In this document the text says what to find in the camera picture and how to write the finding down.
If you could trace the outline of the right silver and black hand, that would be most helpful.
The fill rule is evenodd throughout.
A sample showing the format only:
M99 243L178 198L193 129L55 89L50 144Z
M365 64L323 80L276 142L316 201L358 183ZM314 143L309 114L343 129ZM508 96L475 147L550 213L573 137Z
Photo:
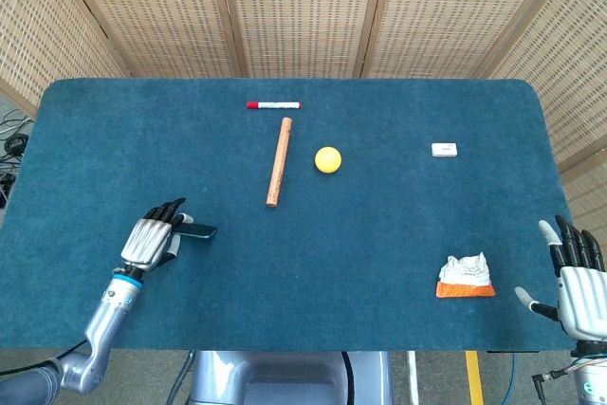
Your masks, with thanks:
M557 281L558 303L544 304L521 286L515 294L529 311L558 322L572 339L606 341L606 269L597 239L587 230L577 230L556 215L558 229L545 220L538 223L549 248Z

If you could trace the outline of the left silver and black hand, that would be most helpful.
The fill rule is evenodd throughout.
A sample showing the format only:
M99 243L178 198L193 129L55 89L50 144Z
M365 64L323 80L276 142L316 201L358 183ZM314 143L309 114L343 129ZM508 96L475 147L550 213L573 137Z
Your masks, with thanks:
M117 268L116 273L140 280L144 273L177 257L180 235L174 231L193 222L188 214L178 212L185 201L180 197L155 206L137 221L120 254L123 266Z

